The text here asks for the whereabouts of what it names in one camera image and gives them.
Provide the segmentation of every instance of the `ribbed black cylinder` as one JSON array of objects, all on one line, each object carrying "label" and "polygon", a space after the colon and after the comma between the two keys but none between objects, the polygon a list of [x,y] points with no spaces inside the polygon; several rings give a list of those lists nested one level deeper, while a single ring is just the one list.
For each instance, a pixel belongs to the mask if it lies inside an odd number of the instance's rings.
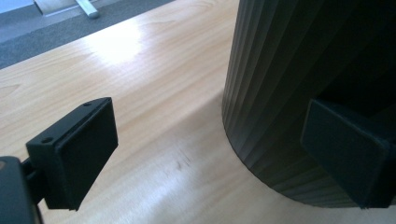
[{"label": "ribbed black cylinder", "polygon": [[234,151],[270,188],[302,203],[356,206],[300,137],[311,98],[372,119],[395,108],[395,5],[241,0],[222,116]]}]

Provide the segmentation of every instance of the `wooden table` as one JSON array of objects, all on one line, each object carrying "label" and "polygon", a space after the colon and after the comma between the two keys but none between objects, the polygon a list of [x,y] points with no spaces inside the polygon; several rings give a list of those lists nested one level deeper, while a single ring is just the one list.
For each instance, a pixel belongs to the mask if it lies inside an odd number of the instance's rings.
[{"label": "wooden table", "polygon": [[0,71],[1,155],[91,99],[111,96],[120,146],[78,212],[46,223],[394,223],[294,202],[235,156],[220,106],[238,2],[176,1]]}]

